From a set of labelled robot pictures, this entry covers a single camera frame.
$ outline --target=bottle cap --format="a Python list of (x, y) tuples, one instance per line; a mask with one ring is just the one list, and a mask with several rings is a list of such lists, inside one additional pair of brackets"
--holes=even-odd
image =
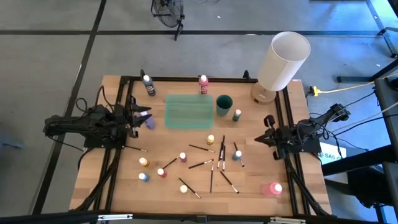
[(139, 178), (140, 180), (145, 180), (145, 174), (140, 173), (140, 174), (138, 175), (138, 178)]
[(159, 175), (163, 175), (164, 174), (164, 170), (162, 168), (157, 170), (157, 174)]
[(143, 79), (144, 79), (145, 82), (149, 82), (149, 79), (150, 79), (150, 78), (149, 78), (149, 76), (144, 75)]
[(145, 164), (146, 162), (147, 162), (147, 159), (145, 159), (144, 157), (139, 158), (140, 164)]
[(278, 192), (282, 191), (282, 186), (280, 184), (275, 184), (274, 189)]
[(181, 187), (180, 187), (180, 191), (181, 191), (181, 193), (187, 193), (187, 191), (188, 191), (188, 187), (187, 187), (187, 186), (185, 186), (185, 185), (181, 185)]
[(242, 152), (238, 150), (238, 151), (235, 152), (235, 155), (238, 156), (238, 157), (241, 157), (242, 156)]

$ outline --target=wooden table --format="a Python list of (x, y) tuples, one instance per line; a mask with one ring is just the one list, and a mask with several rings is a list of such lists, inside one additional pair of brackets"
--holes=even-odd
[[(105, 76), (103, 85), (107, 99), (115, 102), (118, 92), (120, 77)], [(111, 206), (112, 212), (136, 213), (171, 213), (171, 214), (207, 214), (207, 215), (248, 215), (248, 216), (290, 216), (292, 215), (287, 177), (283, 160), (275, 161), (273, 148), (254, 141), (266, 130), (262, 120), (265, 116), (273, 114), (275, 119), (275, 103), (258, 105), (250, 98), (251, 83), (210, 83), (208, 94), (215, 98), (227, 94), (233, 99), (233, 107), (225, 117), (214, 115), (214, 125), (206, 130), (179, 130), (165, 127), (165, 99), (168, 94), (196, 94), (198, 83), (193, 82), (155, 82), (157, 94), (150, 97), (141, 82), (134, 82), (132, 94), (137, 99), (137, 104), (152, 107), (156, 128), (139, 129), (139, 138), (128, 138), (128, 146), (147, 149), (141, 152), (125, 148), (122, 150), (116, 185)], [(308, 118), (302, 83), (293, 80), (288, 85), (289, 97), (295, 123)], [(240, 120), (235, 123), (231, 120), (235, 109), (242, 110)], [(207, 135), (215, 136), (212, 146), (206, 145)], [(213, 193), (210, 193), (211, 164), (206, 164), (194, 169), (189, 166), (208, 159), (217, 161), (222, 136), (225, 135), (226, 144), (226, 170), (225, 174), (240, 191), (236, 194), (227, 181), (215, 169), (213, 177)], [(239, 161), (233, 161), (235, 151), (233, 143), (243, 152), (245, 167)], [(189, 147), (189, 144), (206, 147), (216, 151), (210, 153)], [(185, 152), (188, 157), (186, 163), (179, 160), (171, 164), (166, 178), (160, 178), (156, 171), (163, 167), (180, 152)], [(98, 181), (103, 161), (104, 149), (94, 149), (82, 160), (80, 171), (75, 184), (70, 208), (79, 206), (93, 190)], [(145, 168), (138, 162), (140, 157), (150, 161), (150, 166)], [(323, 180), (319, 161), (309, 154), (302, 154), (302, 167), (305, 183), (327, 212), (331, 212), (329, 200)], [(138, 174), (149, 174), (150, 181), (142, 182)], [(201, 196), (197, 198), (191, 192), (180, 193), (181, 177), (190, 187)], [(261, 186), (271, 182), (280, 182), (283, 192), (278, 195), (264, 196)], [(104, 188), (101, 206), (104, 207), (107, 186)], [(296, 186), (297, 204), (302, 211), (300, 191)]]

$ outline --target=white label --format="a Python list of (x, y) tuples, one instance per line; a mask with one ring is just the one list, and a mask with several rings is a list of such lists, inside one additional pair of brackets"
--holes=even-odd
[[(320, 145), (322, 152), (320, 153), (319, 158), (321, 159), (322, 164), (328, 164), (329, 162), (334, 162), (341, 159), (337, 151), (337, 146), (333, 146), (323, 142), (321, 142)], [(346, 149), (340, 147), (340, 151), (343, 158), (345, 158), (347, 156)]]

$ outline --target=red paint bottle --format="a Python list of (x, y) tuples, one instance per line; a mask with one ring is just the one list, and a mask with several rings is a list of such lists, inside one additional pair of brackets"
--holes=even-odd
[(207, 79), (206, 75), (202, 75), (199, 78), (200, 94), (207, 94), (208, 86), (209, 86), (209, 79)]

